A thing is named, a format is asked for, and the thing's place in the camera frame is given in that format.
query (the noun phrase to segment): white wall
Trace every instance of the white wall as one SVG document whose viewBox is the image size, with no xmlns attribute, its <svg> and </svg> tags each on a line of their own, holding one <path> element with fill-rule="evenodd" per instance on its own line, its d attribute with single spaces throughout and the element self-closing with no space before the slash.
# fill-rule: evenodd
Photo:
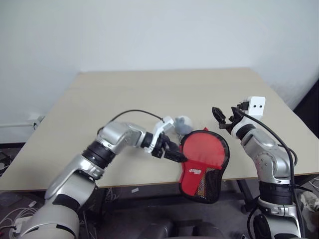
<svg viewBox="0 0 319 239">
<path fill-rule="evenodd" d="M 294 108 L 318 78 L 317 0 L 0 0 L 0 124 L 79 71 L 252 67 Z M 0 143 L 30 128 L 0 128 Z"/>
</svg>

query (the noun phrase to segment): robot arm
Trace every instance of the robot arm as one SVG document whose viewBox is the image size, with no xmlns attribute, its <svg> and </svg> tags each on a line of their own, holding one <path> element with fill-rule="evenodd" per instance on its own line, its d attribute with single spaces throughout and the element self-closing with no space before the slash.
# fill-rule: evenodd
<svg viewBox="0 0 319 239">
<path fill-rule="evenodd" d="M 292 200 L 290 160 L 275 141 L 256 123 L 241 115 L 240 109 L 249 116 L 260 119 L 265 106 L 264 97 L 250 97 L 237 107 L 232 107 L 232 123 L 226 124 L 219 108 L 213 107 L 213 115 L 219 128 L 226 129 L 234 138 L 241 140 L 247 155 L 255 163 L 260 197 L 258 208 L 262 212 L 254 218 L 256 238 L 280 239 L 301 237 L 296 205 Z"/>
<path fill-rule="evenodd" d="M 95 180 L 124 147 L 142 147 L 152 156 L 176 162 L 187 159 L 178 146 L 163 134 L 173 120 L 165 117 L 152 133 L 136 124 L 111 121 L 103 127 L 82 154 L 77 155 L 51 183 L 45 193 L 45 204 L 21 229 L 22 239 L 76 239 L 79 233 L 79 208 L 96 188 Z"/>
</svg>

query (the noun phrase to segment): table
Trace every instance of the table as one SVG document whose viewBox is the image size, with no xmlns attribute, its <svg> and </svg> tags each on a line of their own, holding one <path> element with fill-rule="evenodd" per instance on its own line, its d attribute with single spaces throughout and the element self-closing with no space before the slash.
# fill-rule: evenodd
<svg viewBox="0 0 319 239">
<path fill-rule="evenodd" d="M 44 190 L 95 138 L 99 127 L 128 109 L 160 116 L 189 116 L 195 129 L 222 135 L 230 147 L 223 179 L 257 177 L 239 140 L 218 128 L 211 107 L 228 117 L 231 106 L 248 96 L 265 96 L 262 121 L 298 155 L 295 173 L 319 172 L 319 141 L 283 100 L 248 68 L 80 73 L 56 102 L 0 179 L 0 190 Z M 152 131 L 158 119 L 129 113 L 130 121 Z M 126 148 L 106 169 L 100 187 L 178 182 L 181 165 Z"/>
</svg>

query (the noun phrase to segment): floor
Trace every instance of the floor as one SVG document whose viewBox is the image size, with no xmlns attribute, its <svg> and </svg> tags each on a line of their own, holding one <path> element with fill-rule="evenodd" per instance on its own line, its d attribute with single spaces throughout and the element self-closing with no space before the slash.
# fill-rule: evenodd
<svg viewBox="0 0 319 239">
<path fill-rule="evenodd" d="M 6 151 L 10 156 L 14 156 L 17 152 L 18 150 Z M 253 196 L 258 196 L 257 180 L 247 180 L 247 183 Z M 305 186 L 313 189 L 310 184 L 305 184 Z M 166 219 L 173 221 L 178 226 L 179 236 L 189 236 L 193 226 L 200 222 L 210 222 L 220 228 L 225 238 L 237 239 L 241 234 L 248 235 L 246 226 L 248 215 L 241 212 L 240 208 L 244 201 L 235 198 L 235 195 L 238 195 L 236 192 L 239 192 L 236 182 L 227 181 L 222 182 L 221 196 L 227 194 L 228 197 L 212 205 L 186 201 L 182 204 L 170 206 L 144 204 L 130 209 L 111 210 L 110 208 L 115 202 L 113 204 L 108 203 L 109 209 L 106 211 L 101 228 L 97 230 L 96 239 L 136 239 L 147 225 Z M 114 198 L 119 197 L 119 199 L 124 200 L 161 195 L 178 195 L 179 189 L 178 184 L 169 184 L 115 188 L 112 193 Z M 0 193 L 0 220 L 13 209 L 27 207 L 33 200 L 43 202 L 43 200 L 31 194 Z M 81 239 L 86 238 L 84 232 L 84 228 L 81 227 Z M 4 231 L 4 235 L 1 238 L 8 238 L 7 231 Z M 317 239 L 318 230 L 312 234 L 308 233 L 308 238 Z"/>
</svg>

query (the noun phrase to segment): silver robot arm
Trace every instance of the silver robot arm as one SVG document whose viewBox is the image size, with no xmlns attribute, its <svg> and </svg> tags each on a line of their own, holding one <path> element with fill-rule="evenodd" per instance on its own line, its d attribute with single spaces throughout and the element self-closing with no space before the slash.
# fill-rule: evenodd
<svg viewBox="0 0 319 239">
<path fill-rule="evenodd" d="M 234 138 L 241 140 L 247 155 L 255 163 L 260 197 L 258 208 L 261 214 L 254 218 L 256 238 L 300 238 L 301 230 L 297 208 L 292 200 L 290 160 L 271 137 L 256 128 L 256 123 L 240 115 L 245 114 L 260 119 L 265 106 L 264 97 L 250 97 L 237 107 L 232 107 L 232 123 L 226 124 L 225 116 L 219 108 L 213 107 L 213 115 L 219 127 L 226 129 Z"/>
<path fill-rule="evenodd" d="M 157 123 L 152 133 L 136 124 L 111 121 L 82 154 L 77 155 L 51 183 L 45 193 L 45 204 L 21 229 L 22 239 L 76 239 L 79 234 L 78 210 L 96 188 L 95 180 L 102 177 L 104 169 L 124 147 L 142 147 L 152 156 L 182 162 L 186 158 L 174 143 L 162 133 L 172 123 L 170 117 Z"/>
</svg>

